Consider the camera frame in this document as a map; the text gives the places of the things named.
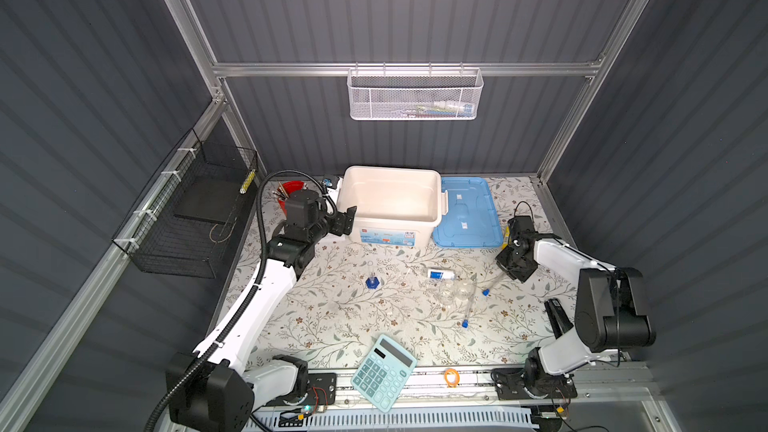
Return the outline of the blue plastic bin lid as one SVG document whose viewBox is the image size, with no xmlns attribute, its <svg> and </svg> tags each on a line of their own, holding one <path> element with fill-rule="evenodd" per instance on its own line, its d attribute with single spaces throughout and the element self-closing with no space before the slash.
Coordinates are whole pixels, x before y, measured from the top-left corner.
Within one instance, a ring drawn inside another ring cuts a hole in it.
<svg viewBox="0 0 768 432">
<path fill-rule="evenodd" d="M 447 211 L 434 229 L 433 241 L 449 249 L 492 249 L 503 232 L 488 182 L 481 177 L 443 177 Z"/>
</svg>

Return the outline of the teal desk calculator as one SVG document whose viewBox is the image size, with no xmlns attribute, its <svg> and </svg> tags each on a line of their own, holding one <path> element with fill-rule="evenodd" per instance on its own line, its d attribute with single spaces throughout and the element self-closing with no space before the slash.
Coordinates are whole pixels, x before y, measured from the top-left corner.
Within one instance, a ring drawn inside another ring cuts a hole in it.
<svg viewBox="0 0 768 432">
<path fill-rule="evenodd" d="M 417 359 L 393 338 L 380 335 L 354 373 L 352 387 L 376 409 L 389 412 L 417 366 Z"/>
</svg>

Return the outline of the white blue labelled bottle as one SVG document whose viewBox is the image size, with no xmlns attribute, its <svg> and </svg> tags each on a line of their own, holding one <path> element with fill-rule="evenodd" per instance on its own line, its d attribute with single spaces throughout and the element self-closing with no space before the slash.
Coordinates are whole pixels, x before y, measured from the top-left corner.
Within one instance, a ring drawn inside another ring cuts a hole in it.
<svg viewBox="0 0 768 432">
<path fill-rule="evenodd" d="M 446 280 L 455 280 L 456 274 L 451 270 L 428 268 L 427 277 L 432 280 L 446 281 Z"/>
</svg>

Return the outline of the red ribbed plastic cup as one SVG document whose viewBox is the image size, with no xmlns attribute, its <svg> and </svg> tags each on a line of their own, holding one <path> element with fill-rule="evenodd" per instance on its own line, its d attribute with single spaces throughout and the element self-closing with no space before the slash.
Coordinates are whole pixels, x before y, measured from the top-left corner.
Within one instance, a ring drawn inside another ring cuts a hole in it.
<svg viewBox="0 0 768 432">
<path fill-rule="evenodd" d="M 305 187 L 306 183 L 300 180 L 277 183 L 272 195 L 277 200 L 285 218 L 296 215 L 306 208 L 306 200 L 302 195 Z"/>
</svg>

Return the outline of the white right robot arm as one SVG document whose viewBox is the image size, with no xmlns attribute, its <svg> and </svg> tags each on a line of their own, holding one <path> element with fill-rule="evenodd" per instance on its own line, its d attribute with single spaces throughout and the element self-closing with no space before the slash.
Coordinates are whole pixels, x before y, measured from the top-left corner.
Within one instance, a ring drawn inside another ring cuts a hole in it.
<svg viewBox="0 0 768 432">
<path fill-rule="evenodd" d="M 597 362 L 618 366 L 624 350 L 654 344 L 640 271 L 601 262 L 553 233 L 538 232 L 529 215 L 513 217 L 508 226 L 507 245 L 496 256 L 502 271 L 525 282 L 545 267 L 576 286 L 576 302 L 570 318 L 559 300 L 545 301 L 554 341 L 530 351 L 520 368 L 491 371 L 500 399 L 575 398 L 576 370 Z"/>
</svg>

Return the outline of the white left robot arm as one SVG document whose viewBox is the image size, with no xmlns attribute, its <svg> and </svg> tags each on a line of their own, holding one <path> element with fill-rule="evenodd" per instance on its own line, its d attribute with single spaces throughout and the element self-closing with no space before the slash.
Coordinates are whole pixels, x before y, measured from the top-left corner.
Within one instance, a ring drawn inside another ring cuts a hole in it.
<svg viewBox="0 0 768 432">
<path fill-rule="evenodd" d="M 261 241 L 258 266 L 224 318 L 190 353 L 173 356 L 166 392 L 144 425 L 153 431 L 163 414 L 197 431 L 241 431 L 254 411 L 282 396 L 302 397 L 307 365 L 279 356 L 248 380 L 248 357 L 275 309 L 295 286 L 327 235 L 351 233 L 357 209 L 338 209 L 325 182 L 308 173 L 309 188 L 288 195 L 282 232 L 268 237 L 263 218 L 264 184 L 257 188 L 255 217 Z"/>
</svg>

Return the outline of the black stapler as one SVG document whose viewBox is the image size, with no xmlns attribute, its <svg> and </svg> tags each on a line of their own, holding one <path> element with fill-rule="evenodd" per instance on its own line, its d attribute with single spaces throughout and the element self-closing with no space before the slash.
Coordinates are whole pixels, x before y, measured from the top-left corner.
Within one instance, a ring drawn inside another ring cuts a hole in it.
<svg viewBox="0 0 768 432">
<path fill-rule="evenodd" d="M 560 338 L 574 327 L 561 302 L 557 298 L 546 300 L 544 302 L 544 307 L 555 338 Z"/>
</svg>

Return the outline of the beige plastic storage bin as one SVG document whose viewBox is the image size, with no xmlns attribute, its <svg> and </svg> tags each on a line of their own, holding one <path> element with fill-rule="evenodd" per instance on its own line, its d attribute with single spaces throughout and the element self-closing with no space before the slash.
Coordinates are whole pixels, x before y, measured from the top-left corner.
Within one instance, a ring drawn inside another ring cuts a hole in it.
<svg viewBox="0 0 768 432">
<path fill-rule="evenodd" d="M 351 166 L 337 205 L 356 209 L 350 241 L 424 248 L 449 211 L 448 193 L 434 170 Z"/>
</svg>

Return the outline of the small blue-based flask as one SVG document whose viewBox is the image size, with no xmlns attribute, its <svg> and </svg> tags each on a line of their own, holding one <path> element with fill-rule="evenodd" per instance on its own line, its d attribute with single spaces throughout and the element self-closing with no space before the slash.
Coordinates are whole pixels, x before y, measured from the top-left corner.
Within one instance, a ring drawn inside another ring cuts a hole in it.
<svg viewBox="0 0 768 432">
<path fill-rule="evenodd" d="M 368 276 L 365 280 L 365 285 L 370 290 L 376 290 L 380 286 L 380 280 L 374 270 L 371 270 L 368 273 Z"/>
</svg>

